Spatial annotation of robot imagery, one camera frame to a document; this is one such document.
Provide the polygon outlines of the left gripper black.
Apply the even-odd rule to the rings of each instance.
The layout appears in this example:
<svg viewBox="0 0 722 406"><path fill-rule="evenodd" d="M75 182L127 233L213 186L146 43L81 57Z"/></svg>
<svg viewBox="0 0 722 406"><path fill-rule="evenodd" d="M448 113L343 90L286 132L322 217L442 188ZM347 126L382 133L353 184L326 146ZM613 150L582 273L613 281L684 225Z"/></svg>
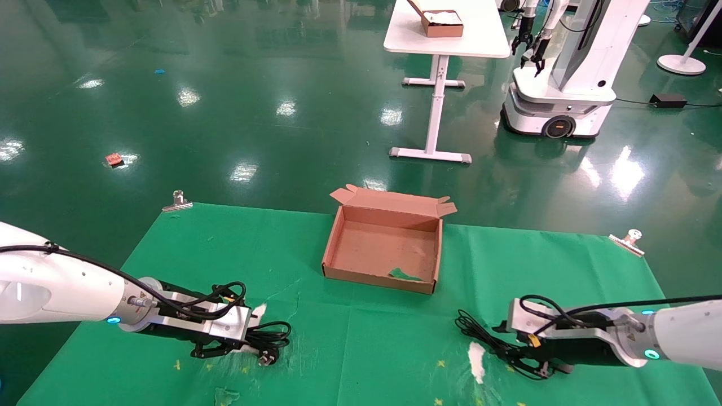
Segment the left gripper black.
<svg viewBox="0 0 722 406"><path fill-rule="evenodd" d="M182 329L163 324L149 324L137 331L137 334L151 335L154 337L172 338L180 341L193 343L191 350L192 358L209 359L230 354L231 352L251 352L251 346L245 340L227 340L225 343L210 334L196 330ZM216 342L216 347L208 347Z"/></svg>

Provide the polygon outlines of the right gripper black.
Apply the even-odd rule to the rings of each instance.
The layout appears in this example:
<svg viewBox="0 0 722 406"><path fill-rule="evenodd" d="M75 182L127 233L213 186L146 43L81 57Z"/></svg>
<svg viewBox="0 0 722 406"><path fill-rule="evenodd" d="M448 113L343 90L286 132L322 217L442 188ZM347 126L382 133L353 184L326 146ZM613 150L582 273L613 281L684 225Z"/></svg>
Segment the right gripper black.
<svg viewBox="0 0 722 406"><path fill-rule="evenodd" d="M496 333L511 333L508 321L492 327ZM545 339L538 347L523 347L522 354L507 353L505 362L514 372L528 379L549 379L555 373L570 374L573 365L623 367L625 364L611 344L598 338Z"/></svg>

